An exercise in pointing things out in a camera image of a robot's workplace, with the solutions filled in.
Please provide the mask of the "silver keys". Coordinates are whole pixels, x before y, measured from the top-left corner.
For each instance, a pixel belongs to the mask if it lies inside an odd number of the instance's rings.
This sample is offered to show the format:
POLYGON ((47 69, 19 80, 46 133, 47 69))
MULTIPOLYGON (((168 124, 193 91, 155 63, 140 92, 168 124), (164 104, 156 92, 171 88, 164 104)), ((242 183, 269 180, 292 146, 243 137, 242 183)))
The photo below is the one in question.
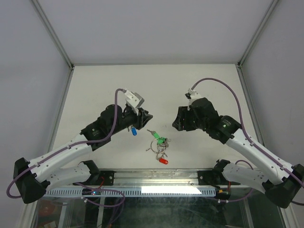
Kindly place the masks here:
POLYGON ((171 139, 168 138, 156 138, 153 139, 150 143, 150 147, 146 149, 146 151, 152 151, 154 154, 156 154, 156 160, 160 161, 160 159, 167 158, 168 155, 166 154, 166 150, 169 147, 169 142, 171 139))

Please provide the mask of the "red key tag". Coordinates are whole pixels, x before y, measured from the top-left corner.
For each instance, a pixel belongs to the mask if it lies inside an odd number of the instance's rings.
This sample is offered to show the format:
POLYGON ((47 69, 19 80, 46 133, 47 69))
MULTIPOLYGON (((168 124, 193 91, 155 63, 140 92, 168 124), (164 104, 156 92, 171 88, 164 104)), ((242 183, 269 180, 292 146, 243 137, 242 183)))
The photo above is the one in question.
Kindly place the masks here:
POLYGON ((166 164, 166 165, 169 163, 169 162, 168 162, 166 159, 164 159, 164 158, 160 158, 160 159, 159 159, 159 162, 162 163, 162 164, 166 164))

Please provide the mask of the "large silver keyring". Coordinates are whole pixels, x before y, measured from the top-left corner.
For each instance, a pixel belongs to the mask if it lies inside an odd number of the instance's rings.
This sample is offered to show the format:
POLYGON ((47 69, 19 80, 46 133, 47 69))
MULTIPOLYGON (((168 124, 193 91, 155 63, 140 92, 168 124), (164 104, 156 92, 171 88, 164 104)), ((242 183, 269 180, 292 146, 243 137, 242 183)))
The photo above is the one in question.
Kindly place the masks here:
POLYGON ((158 144, 156 139, 153 139, 151 144, 150 144, 150 149, 154 153, 163 153, 165 152, 167 146, 166 146, 166 141, 162 144, 158 144))

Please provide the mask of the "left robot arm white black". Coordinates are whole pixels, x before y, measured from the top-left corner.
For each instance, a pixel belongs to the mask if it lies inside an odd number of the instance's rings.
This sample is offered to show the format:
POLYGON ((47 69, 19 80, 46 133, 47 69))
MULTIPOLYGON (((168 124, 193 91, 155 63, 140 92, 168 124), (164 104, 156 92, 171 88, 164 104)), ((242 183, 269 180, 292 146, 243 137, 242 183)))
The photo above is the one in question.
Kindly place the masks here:
POLYGON ((72 168, 64 165, 74 159, 89 154, 111 141, 112 135, 134 128, 142 129, 153 115, 143 108, 133 109, 126 105, 109 105, 100 116, 80 131, 70 142, 56 150, 27 161, 20 158, 14 163, 13 183, 19 191, 17 198, 25 204, 42 198, 47 191, 76 182, 96 184, 99 169, 92 160, 82 161, 72 168))

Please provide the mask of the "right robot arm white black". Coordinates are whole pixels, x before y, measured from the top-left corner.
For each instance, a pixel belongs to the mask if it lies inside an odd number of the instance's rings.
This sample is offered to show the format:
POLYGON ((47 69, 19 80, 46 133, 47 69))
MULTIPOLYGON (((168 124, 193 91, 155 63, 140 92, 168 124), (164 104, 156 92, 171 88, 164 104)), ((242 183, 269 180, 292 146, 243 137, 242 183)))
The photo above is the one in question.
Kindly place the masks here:
POLYGON ((228 160, 218 160, 213 180, 247 185, 265 194, 276 206, 286 209, 304 183, 304 167, 286 162, 246 135, 241 124, 228 115, 219 115, 206 98, 180 106, 172 126, 178 131, 200 129, 209 137, 242 154, 257 169, 245 169, 228 160))

